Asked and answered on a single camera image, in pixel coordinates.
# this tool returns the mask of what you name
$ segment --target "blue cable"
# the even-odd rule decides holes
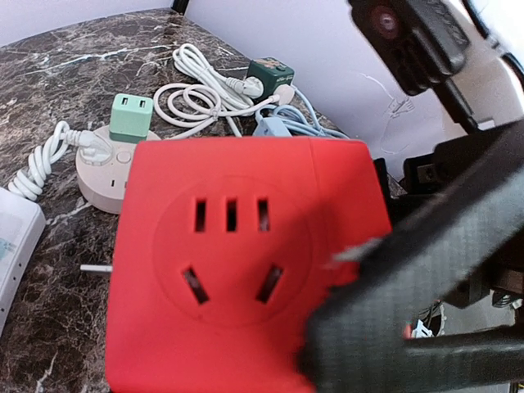
[[[303,101],[305,107],[311,115],[313,124],[310,124],[309,121],[305,118],[304,114],[291,105],[266,105],[260,108],[255,113],[255,119],[257,123],[264,118],[262,116],[262,111],[270,111],[270,117],[278,117],[291,134],[294,135],[304,135],[306,137],[321,137],[321,138],[338,138],[338,139],[350,139],[344,133],[337,131],[335,129],[326,129],[318,121],[318,117],[314,112],[313,106],[306,98],[306,96],[296,87],[293,86],[296,91],[296,95]]]

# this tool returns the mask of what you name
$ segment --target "white power strip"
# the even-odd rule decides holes
[[[0,187],[0,336],[45,225],[40,206]]]

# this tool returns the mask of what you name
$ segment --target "dark green power adapter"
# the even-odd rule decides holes
[[[250,76],[260,79],[264,85],[264,94],[256,100],[263,101],[271,96],[278,86],[291,84],[295,77],[295,71],[277,59],[265,57],[264,59],[251,60],[247,70],[247,77]]]

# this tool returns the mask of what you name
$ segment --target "red power socket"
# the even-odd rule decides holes
[[[389,233],[367,147],[322,138],[142,142],[116,238],[115,393],[312,393],[305,321]]]

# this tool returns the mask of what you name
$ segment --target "marble table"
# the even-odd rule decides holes
[[[194,83],[173,67],[182,43],[215,68],[242,77],[248,60],[169,10],[114,16],[54,30],[0,48],[0,185],[66,120],[72,129],[108,124],[117,93],[152,97],[162,85]],[[325,118],[324,125],[329,126]],[[156,115],[168,137],[180,130]],[[242,132],[253,131],[242,121]],[[202,136],[230,134],[217,123]],[[118,218],[94,209],[76,183],[75,151],[54,165],[39,203],[47,227],[0,337],[0,391],[108,392],[104,341],[109,280],[81,264],[110,264]]]

